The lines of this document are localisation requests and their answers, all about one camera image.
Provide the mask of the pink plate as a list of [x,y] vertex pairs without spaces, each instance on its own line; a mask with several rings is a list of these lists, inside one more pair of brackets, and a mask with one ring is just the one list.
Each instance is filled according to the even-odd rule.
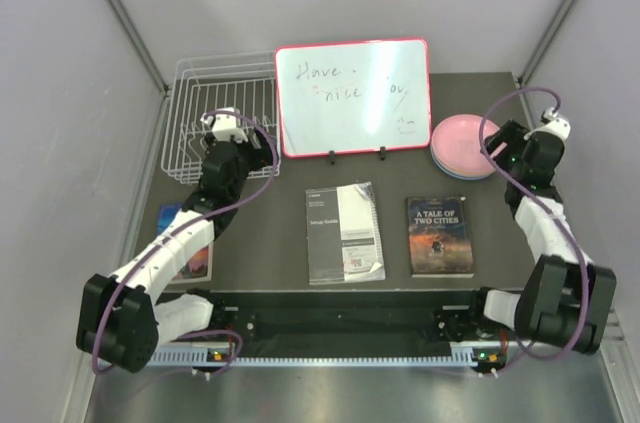
[[482,171],[494,167],[480,149],[482,117],[459,114],[446,118],[433,130],[431,150],[437,159],[456,169]]

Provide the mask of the yellow plate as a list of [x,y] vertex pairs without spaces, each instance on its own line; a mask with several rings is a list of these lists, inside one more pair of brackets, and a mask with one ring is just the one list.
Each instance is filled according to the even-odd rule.
[[489,167],[489,169],[485,169],[482,171],[470,171],[470,170],[461,170],[461,169],[453,168],[451,166],[446,165],[444,162],[442,162],[439,159],[435,159],[434,162],[443,171],[446,171],[453,175],[457,175],[461,178],[480,179],[480,178],[486,178],[494,173],[494,169],[492,167]]

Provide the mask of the purple plate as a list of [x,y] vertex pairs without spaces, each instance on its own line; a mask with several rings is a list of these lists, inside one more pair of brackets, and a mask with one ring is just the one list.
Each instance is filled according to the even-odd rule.
[[488,178],[490,176],[492,176],[494,174],[493,171],[490,171],[488,173],[480,173],[480,174],[467,174],[464,172],[457,172],[454,171],[453,169],[447,167],[447,166],[443,166],[440,164],[440,161],[435,160],[436,166],[443,171],[444,173],[446,173],[447,175],[453,177],[453,178],[457,178],[460,180],[467,180],[467,181],[477,181],[477,180],[482,180],[485,178]]

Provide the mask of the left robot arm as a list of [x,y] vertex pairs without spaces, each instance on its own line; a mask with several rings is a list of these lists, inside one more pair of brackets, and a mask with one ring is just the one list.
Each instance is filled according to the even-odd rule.
[[204,118],[209,125],[206,157],[196,189],[169,226],[129,263],[85,284],[76,346],[91,357],[94,374],[115,368],[137,373],[158,347],[188,338],[216,339],[226,330],[225,313],[206,296],[187,292],[166,303],[159,298],[201,249],[230,225],[237,211],[265,192],[241,195],[250,173],[273,178],[277,145],[260,125],[247,134],[246,117],[229,111]]

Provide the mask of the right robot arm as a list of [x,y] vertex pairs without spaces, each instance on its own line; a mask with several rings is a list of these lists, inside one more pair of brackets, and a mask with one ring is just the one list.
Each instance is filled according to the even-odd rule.
[[519,294],[488,287],[475,292],[466,323],[478,338],[504,327],[520,339],[582,354],[600,347],[617,280],[576,243],[552,183],[568,131],[561,118],[533,131],[509,120],[483,140],[489,162],[507,179],[505,202],[536,264]]

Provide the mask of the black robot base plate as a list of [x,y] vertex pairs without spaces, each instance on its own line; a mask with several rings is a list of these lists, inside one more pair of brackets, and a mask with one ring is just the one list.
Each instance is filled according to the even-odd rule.
[[244,340],[244,357],[447,356],[453,343],[502,349],[508,330],[473,322],[472,290],[195,290],[214,305],[212,326]]

